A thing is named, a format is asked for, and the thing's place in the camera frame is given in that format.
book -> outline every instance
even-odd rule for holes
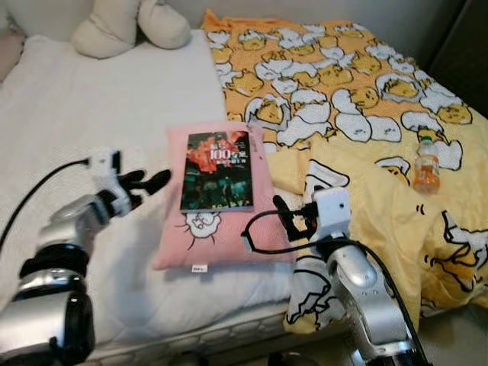
[[[248,132],[220,131],[189,135],[181,212],[252,208]]]

wall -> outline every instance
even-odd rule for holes
[[[42,33],[68,40],[69,32],[88,16],[93,0],[0,0],[28,34]],[[421,66],[432,54],[465,0],[169,0],[191,23],[200,27],[205,8],[217,15],[279,17],[300,23],[349,19],[369,28],[380,39]]]

pillow tag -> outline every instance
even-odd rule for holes
[[[208,265],[192,265],[191,273],[207,273]]]

bed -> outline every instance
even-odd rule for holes
[[[225,120],[204,33],[194,30],[192,36],[177,52],[142,43],[102,61],[77,54],[69,43],[30,37],[0,89],[0,221],[6,222],[49,170],[86,157],[91,148],[121,149],[124,171],[154,173],[169,166],[166,127]],[[0,307],[14,293],[21,263],[34,254],[38,230],[48,216],[93,190],[89,174],[73,168],[56,176],[25,207],[2,251]],[[150,268],[165,202],[165,192],[146,199],[96,240],[88,269],[97,338],[90,359],[148,362],[283,333],[291,291],[288,264],[226,266],[207,274]]]

stuffed toy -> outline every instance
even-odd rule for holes
[[[190,25],[165,0],[95,0],[93,12],[72,35],[75,49],[103,59],[124,53],[136,43],[137,24],[156,46],[183,47]]]

